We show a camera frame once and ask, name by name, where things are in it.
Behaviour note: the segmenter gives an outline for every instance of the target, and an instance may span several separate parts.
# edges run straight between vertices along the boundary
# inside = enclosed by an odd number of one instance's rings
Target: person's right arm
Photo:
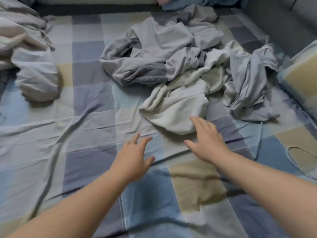
[[[184,141],[201,160],[214,164],[267,210],[293,238],[317,237],[317,186],[229,150],[216,126],[190,117],[198,143]]]

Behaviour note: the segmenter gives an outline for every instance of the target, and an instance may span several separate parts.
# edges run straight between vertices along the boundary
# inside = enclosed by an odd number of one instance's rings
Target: bed
[[[251,53],[267,41],[241,10],[216,12],[216,26],[225,33],[222,42],[236,39]],[[122,87],[102,69],[104,48],[151,15],[56,17],[48,36],[62,89],[53,102],[27,102],[14,79],[6,81],[0,100],[0,237],[107,171],[135,132],[153,137],[145,156],[155,156],[156,162],[142,180],[124,190],[94,237],[288,237],[250,196],[188,151],[182,141],[195,140],[195,134],[178,136],[139,114],[151,88]],[[282,64],[288,57],[270,42]],[[270,85],[273,107],[280,113],[277,120],[236,120],[223,105],[221,91],[209,96],[205,118],[216,124],[234,152],[302,176],[286,148],[296,145],[314,153],[317,130],[274,79]],[[315,165],[306,152],[290,154],[303,170]]]

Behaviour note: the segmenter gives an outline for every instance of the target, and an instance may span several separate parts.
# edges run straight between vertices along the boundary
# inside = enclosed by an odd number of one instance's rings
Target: person's left hand
[[[155,160],[155,157],[143,160],[145,147],[152,137],[143,138],[137,144],[139,137],[140,133],[137,133],[123,145],[110,168],[125,176],[127,182],[141,179]]]

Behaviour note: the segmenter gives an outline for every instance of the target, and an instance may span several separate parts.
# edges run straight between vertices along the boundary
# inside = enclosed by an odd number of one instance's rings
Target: bare skin
[[[244,189],[293,238],[317,237],[316,186],[233,153],[214,124],[197,117],[190,119],[196,127],[198,143],[189,140],[184,143],[199,159],[215,165]],[[143,138],[137,144],[139,136],[136,134],[123,146],[109,171],[26,223],[9,238],[92,237],[125,187],[140,179],[155,159],[143,161],[151,138]]]

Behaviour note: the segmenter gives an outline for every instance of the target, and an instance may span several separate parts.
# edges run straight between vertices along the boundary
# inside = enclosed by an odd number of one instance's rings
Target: person's left arm
[[[145,147],[152,138],[143,138],[137,144],[139,136],[140,133],[136,134],[124,144],[109,171],[29,221],[8,238],[92,237],[125,187],[140,179],[155,159],[150,157],[143,161]]]

